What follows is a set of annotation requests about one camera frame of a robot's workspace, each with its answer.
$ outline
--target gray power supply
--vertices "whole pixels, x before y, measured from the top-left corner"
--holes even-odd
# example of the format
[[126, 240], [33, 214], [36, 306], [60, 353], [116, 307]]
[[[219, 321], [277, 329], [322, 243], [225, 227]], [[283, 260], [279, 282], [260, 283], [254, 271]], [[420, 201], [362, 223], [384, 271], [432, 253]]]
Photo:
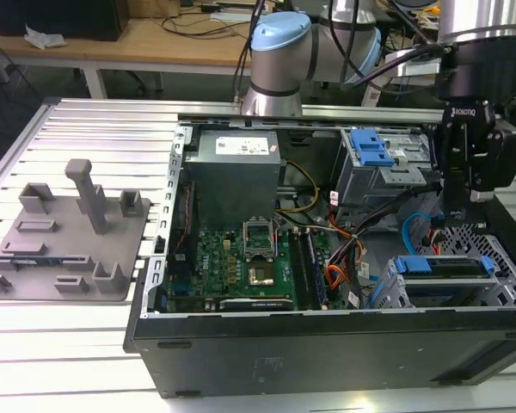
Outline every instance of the gray power supply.
[[273, 217], [281, 166], [276, 132], [203, 131], [186, 166], [202, 228], [239, 229], [253, 217]]

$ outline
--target red cable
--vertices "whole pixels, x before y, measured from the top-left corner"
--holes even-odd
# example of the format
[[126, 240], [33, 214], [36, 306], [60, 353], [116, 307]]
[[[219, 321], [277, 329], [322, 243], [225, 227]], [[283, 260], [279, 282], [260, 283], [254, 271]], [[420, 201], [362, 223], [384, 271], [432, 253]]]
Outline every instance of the red cable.
[[185, 239], [185, 237], [187, 235], [187, 228], [189, 227], [189, 192], [190, 192], [190, 189], [189, 189], [189, 187], [187, 187], [187, 192], [186, 192], [186, 227], [183, 230], [183, 235], [181, 236], [180, 241], [175, 246], [174, 252], [176, 252], [180, 248], [181, 243], [183, 243], [183, 240]]

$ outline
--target gray fixture plate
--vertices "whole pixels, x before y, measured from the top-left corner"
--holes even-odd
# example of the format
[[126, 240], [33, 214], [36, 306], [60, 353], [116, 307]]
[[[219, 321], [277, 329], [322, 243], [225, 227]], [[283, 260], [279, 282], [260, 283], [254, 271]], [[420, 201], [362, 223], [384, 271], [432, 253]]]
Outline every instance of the gray fixture plate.
[[[111, 274], [114, 264], [120, 266], [122, 279], [115, 282], [113, 291], [101, 292], [92, 279], [94, 266], [89, 270], [68, 270], [63, 267], [23, 266], [17, 271], [0, 270], [11, 287], [0, 289], [0, 299], [24, 300], [74, 300], [74, 301], [121, 301], [126, 298], [134, 263], [144, 232], [150, 201], [142, 199], [144, 213], [138, 217], [123, 217], [119, 200], [107, 198], [106, 233], [96, 235], [87, 215], [80, 212], [77, 197], [56, 196], [45, 200], [47, 214], [21, 211], [8, 234], [0, 245], [0, 254], [8, 243], [43, 243], [46, 256], [90, 256], [93, 263], [100, 262], [105, 273]], [[57, 223], [55, 232], [19, 232], [17, 226], [22, 221], [53, 220]], [[72, 279], [81, 276], [88, 286], [83, 290], [60, 293], [56, 288], [56, 277], [68, 276]]]

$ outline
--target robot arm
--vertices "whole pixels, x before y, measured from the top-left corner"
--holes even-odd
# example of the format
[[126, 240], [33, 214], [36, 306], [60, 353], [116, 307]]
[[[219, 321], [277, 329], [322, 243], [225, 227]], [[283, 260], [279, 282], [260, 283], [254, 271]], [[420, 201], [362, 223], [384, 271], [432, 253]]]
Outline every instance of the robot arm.
[[[369, 73], [380, 54], [380, 32], [372, 13], [374, 0], [360, 0], [351, 59]], [[353, 26], [353, 0], [335, 0], [332, 20], [344, 47]], [[299, 87], [304, 80], [338, 83], [343, 57], [330, 32], [329, 12], [318, 24], [307, 15], [275, 13], [260, 19], [252, 40], [252, 74], [243, 114], [291, 117], [302, 114]], [[346, 82], [359, 78], [348, 68]]]
[[437, 96], [446, 102], [433, 131], [433, 166], [447, 212], [491, 200], [516, 175], [516, 127], [495, 110], [516, 96], [516, 0], [442, 0]]

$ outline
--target expansion slot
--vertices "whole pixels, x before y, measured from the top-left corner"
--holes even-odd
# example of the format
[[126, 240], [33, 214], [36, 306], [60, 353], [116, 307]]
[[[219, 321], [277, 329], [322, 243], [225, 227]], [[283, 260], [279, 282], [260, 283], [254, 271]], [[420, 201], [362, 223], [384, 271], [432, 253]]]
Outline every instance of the expansion slot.
[[311, 262], [311, 272], [313, 275], [313, 280], [315, 281], [316, 286], [316, 295], [319, 301], [319, 304], [325, 304], [327, 301], [327, 293], [325, 292], [325, 282], [323, 281], [323, 272], [321, 270], [321, 265], [319, 265], [319, 261], [316, 256], [316, 247], [313, 244], [313, 237], [311, 236], [311, 232], [306, 235], [306, 243], [308, 252], [308, 259]]
[[289, 250], [298, 309], [317, 310], [320, 305], [306, 238], [297, 234], [289, 235]]

